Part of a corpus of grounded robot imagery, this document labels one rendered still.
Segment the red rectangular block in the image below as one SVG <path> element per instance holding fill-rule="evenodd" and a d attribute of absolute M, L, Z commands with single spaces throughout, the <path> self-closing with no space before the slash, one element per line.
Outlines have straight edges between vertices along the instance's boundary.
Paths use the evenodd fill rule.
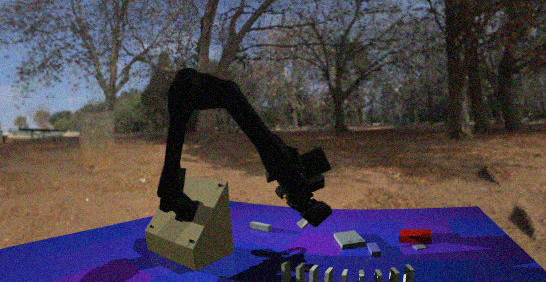
<path fill-rule="evenodd" d="M 403 243 L 431 243 L 431 229 L 401 229 L 399 242 Z"/>

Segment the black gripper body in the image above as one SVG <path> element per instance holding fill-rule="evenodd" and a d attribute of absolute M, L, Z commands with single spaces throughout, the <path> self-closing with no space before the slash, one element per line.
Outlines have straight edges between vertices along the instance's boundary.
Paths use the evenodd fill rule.
<path fill-rule="evenodd" d="M 318 227 L 329 215 L 332 214 L 332 209 L 329 205 L 325 204 L 324 201 L 317 202 L 317 200 L 314 198 L 310 199 L 314 195 L 312 195 L 312 193 L 310 196 L 308 196 L 306 189 L 308 186 L 309 184 L 303 180 L 302 185 L 297 190 L 293 192 L 285 192 L 279 185 L 276 187 L 275 193 L 282 200 L 284 199 L 283 195 L 286 195 L 286 201 L 297 209 L 301 208 L 305 212 L 304 218 L 306 221 L 313 227 Z"/>

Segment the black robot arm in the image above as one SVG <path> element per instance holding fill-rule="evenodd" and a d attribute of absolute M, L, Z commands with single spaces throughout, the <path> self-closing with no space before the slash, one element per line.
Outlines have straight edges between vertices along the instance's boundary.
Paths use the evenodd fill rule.
<path fill-rule="evenodd" d="M 305 180 L 308 196 L 324 188 L 322 173 L 332 168 L 321 146 L 300 156 L 297 148 L 268 130 L 236 82 L 184 68 L 176 73 L 167 96 L 170 122 L 157 195 L 159 209 L 176 213 L 175 220 L 193 221 L 200 204 L 183 193 L 186 168 L 180 167 L 186 125 L 194 109 L 226 108 L 256 147 L 267 183 L 276 180 L 283 191 L 293 192 Z"/>

